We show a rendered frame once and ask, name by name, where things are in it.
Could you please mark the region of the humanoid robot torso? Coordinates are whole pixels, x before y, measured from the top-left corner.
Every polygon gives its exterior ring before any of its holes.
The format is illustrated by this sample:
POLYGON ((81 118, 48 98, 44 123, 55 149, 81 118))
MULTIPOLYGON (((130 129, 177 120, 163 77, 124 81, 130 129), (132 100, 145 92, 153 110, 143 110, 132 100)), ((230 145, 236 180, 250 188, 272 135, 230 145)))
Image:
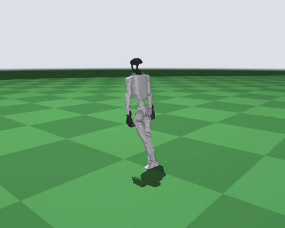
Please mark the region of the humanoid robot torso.
POLYGON ((149 107, 142 99, 147 98, 148 85, 147 85, 147 76, 132 74, 133 83, 132 83, 132 97, 137 99, 136 103, 138 104, 137 111, 142 110, 144 115, 149 113, 149 107))

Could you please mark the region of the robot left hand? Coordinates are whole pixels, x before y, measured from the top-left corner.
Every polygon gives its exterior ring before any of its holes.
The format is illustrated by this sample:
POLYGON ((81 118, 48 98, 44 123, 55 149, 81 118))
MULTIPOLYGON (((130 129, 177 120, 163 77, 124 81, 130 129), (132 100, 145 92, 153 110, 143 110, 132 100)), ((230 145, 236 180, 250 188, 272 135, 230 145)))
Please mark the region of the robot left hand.
POLYGON ((132 116, 132 113, 131 113, 131 111, 129 111, 129 114, 130 115, 126 115, 127 116, 127 120, 126 120, 126 123, 128 124, 128 126, 129 127, 135 127, 135 125, 133 124, 133 120, 132 120, 132 118, 131 118, 131 116, 132 116))

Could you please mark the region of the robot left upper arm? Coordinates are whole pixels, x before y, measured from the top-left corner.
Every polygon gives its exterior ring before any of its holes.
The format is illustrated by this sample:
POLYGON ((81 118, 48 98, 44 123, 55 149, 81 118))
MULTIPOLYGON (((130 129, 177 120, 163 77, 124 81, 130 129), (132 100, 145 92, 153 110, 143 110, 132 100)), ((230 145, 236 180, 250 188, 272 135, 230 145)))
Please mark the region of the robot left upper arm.
POLYGON ((127 77, 127 78, 125 79, 125 83, 126 83, 126 91, 127 91, 127 94, 129 95, 129 98, 131 99, 131 97, 132 97, 133 76, 127 77))

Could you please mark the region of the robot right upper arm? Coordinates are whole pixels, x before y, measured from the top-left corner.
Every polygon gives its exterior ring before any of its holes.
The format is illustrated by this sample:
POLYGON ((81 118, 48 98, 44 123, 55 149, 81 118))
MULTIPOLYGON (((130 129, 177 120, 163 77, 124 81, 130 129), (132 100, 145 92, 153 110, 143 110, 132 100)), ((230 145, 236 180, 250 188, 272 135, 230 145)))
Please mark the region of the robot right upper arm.
POLYGON ((149 75, 146 75, 146 76, 147 76, 147 85, 148 85, 148 93, 147 93, 147 95, 150 95, 151 94, 150 76, 149 75))

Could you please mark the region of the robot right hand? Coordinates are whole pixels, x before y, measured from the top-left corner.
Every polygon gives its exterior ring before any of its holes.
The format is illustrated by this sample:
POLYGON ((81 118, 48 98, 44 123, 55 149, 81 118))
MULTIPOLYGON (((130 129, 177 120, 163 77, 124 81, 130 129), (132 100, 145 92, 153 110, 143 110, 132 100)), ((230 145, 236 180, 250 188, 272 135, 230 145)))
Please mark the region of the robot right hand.
POLYGON ((151 117, 152 120, 155 119, 155 112, 154 112, 153 109, 154 109, 154 108, 153 108, 153 105, 152 105, 152 115, 150 115, 150 117, 151 117))

